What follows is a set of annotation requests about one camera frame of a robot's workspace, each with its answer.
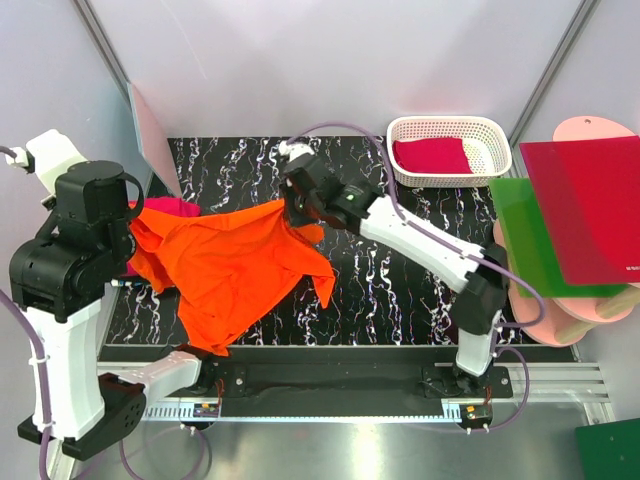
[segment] orange cloth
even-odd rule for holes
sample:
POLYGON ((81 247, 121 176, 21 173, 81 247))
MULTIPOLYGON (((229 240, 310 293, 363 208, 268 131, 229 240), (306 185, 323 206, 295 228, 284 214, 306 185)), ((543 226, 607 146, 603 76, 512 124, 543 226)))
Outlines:
POLYGON ((175 285, 178 316, 192 345, 217 355, 311 275, 329 304, 335 275, 313 248, 322 227, 293 229, 276 200, 234 213, 181 218, 145 208, 131 224, 130 260, 157 292, 175 285))

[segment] white basket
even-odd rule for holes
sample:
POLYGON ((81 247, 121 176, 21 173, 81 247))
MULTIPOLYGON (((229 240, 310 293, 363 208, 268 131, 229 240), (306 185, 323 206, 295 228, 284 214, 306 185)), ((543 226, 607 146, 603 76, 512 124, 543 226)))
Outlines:
POLYGON ((387 129, 387 150, 396 180, 407 187, 485 187, 511 168, 509 142, 500 125, 483 117, 401 117, 387 129), (393 142, 423 138, 461 138, 473 173, 412 173, 393 156, 393 142))

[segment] gray wall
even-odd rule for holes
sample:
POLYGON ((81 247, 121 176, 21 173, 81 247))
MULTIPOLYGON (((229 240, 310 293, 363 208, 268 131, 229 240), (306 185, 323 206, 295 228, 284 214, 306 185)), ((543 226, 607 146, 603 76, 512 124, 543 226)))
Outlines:
POLYGON ((382 134, 409 114, 514 127, 579 0, 91 0, 169 136, 382 134))
MULTIPOLYGON (((131 114, 69 1, 0 2, 0 144, 24 145, 50 128, 68 135, 90 159, 120 161, 146 184, 150 169, 137 153, 131 114)), ((8 264, 46 215, 36 177, 0 164, 0 287, 8 264)), ((0 464, 3 478, 36 478, 37 448, 17 438, 33 413, 28 341, 0 312, 0 464)))
MULTIPOLYGON (((640 2, 603 1, 551 86, 523 141, 551 140, 556 126, 577 115, 610 118, 640 132, 640 2)), ((600 362, 619 419, 640 417, 640 308, 596 328, 580 342, 585 359, 600 362)))

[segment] green cutting board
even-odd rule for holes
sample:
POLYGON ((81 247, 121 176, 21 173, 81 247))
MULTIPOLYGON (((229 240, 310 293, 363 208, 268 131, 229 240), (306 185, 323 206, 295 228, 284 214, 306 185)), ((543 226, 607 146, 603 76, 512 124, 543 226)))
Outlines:
MULTIPOLYGON (((509 252, 511 270, 543 297, 612 297, 626 285, 568 285, 528 178, 496 178, 491 196, 509 252)), ((524 297, 529 291, 519 287, 524 297)))
POLYGON ((585 480, 640 478, 640 419, 576 428, 585 480))

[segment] marble pattern tabletop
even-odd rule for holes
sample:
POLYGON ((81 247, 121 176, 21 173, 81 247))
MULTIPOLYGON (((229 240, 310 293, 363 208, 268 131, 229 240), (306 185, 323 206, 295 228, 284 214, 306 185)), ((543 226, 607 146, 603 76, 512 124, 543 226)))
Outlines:
MULTIPOLYGON (((278 198, 283 160, 281 138, 170 139, 183 198, 203 214, 227 213, 278 198)), ((345 182, 367 177, 381 187, 386 177, 379 153, 362 137, 310 137, 345 182)), ((399 187, 402 205, 459 238, 482 243, 495 212, 488 188, 399 187)), ((152 182, 150 196, 166 190, 152 182)), ((455 294, 437 277, 384 245, 325 228, 319 250, 337 281, 331 305, 322 309, 310 279, 298 286, 236 343, 250 345, 446 345, 456 343, 449 317, 455 294)), ((150 287, 119 292, 106 344, 166 345, 187 341, 176 315, 175 289, 157 295, 150 287)), ((513 321, 510 308, 503 317, 513 321)), ((501 343, 530 343, 519 331, 501 343)))

